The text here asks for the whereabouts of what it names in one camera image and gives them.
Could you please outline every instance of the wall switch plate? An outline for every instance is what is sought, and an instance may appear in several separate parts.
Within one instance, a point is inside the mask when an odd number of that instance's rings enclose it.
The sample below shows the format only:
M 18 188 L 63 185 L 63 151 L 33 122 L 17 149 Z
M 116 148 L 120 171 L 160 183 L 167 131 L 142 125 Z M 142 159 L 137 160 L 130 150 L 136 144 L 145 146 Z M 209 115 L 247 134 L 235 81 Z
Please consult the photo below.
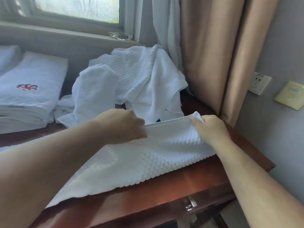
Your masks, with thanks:
M 271 79 L 272 79 L 272 77 L 262 75 L 260 73 L 255 72 L 253 74 L 253 79 L 249 85 L 248 90 L 257 95 L 260 95 L 264 91 L 264 89 L 266 88 L 268 83 L 271 81 Z
M 293 81 L 287 82 L 276 96 L 275 101 L 300 110 L 304 105 L 304 85 Z

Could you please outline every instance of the window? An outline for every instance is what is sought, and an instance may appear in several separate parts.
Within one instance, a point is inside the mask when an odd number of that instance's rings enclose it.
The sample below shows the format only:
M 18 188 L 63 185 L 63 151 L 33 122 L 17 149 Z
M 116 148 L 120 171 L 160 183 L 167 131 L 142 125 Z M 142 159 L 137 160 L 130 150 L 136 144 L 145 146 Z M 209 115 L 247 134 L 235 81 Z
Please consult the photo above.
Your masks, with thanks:
M 135 0 L 3 0 L 18 23 L 108 35 L 133 34 Z

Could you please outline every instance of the table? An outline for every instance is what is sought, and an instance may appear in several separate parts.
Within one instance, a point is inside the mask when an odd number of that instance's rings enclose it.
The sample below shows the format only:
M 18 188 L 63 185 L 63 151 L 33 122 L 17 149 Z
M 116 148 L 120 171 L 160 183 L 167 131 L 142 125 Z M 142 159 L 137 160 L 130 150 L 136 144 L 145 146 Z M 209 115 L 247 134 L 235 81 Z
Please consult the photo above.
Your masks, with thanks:
M 198 111 L 214 114 L 207 106 L 181 92 L 185 115 Z M 245 138 L 226 125 L 232 140 L 263 169 L 275 165 Z M 59 124 L 46 128 L 0 135 L 0 147 L 20 144 L 64 130 Z M 152 178 L 137 185 L 117 188 L 98 195 L 68 199 L 45 209 L 31 228 L 57 227 L 132 227 L 151 228 L 182 216 L 185 207 L 195 200 L 197 207 L 190 212 L 205 210 L 235 198 L 228 177 L 215 155 L 190 166 Z

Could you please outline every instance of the white towel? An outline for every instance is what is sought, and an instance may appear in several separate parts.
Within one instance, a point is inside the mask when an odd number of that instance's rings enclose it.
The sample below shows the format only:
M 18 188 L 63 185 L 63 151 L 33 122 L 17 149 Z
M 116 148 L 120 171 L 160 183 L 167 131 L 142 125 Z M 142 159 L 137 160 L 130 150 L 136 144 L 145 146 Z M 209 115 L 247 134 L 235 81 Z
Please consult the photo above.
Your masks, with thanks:
M 91 120 L 109 109 L 115 108 L 115 89 L 118 83 L 117 74 L 107 65 L 94 65 L 86 68 L 79 74 L 72 87 L 72 98 L 62 99 L 56 106 L 55 118 L 66 127 L 76 126 L 79 123 Z M 72 113 L 65 114 L 73 104 Z
M 21 49 L 17 45 L 0 45 L 0 76 L 15 67 L 22 58 Z
M 188 84 L 160 45 L 114 49 L 111 55 L 104 54 L 89 62 L 89 65 L 96 64 L 108 65 L 118 74 L 116 103 L 125 103 L 127 109 L 147 124 L 159 118 L 184 116 L 179 91 Z
M 145 125 L 148 138 L 107 145 L 87 161 L 57 193 L 48 207 L 72 198 L 94 195 L 138 184 L 214 155 L 190 118 L 200 114 Z
M 0 76 L 0 133 L 33 130 L 54 121 L 67 59 L 26 52 Z

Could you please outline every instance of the person's right arm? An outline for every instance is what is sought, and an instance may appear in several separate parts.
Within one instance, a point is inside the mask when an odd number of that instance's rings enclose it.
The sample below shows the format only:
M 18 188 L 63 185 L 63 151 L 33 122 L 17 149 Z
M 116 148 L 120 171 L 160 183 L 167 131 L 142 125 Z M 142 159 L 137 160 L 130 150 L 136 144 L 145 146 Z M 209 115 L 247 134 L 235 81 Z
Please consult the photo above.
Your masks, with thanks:
M 304 227 L 303 204 L 233 143 L 222 120 L 202 118 L 192 123 L 222 161 L 250 227 Z

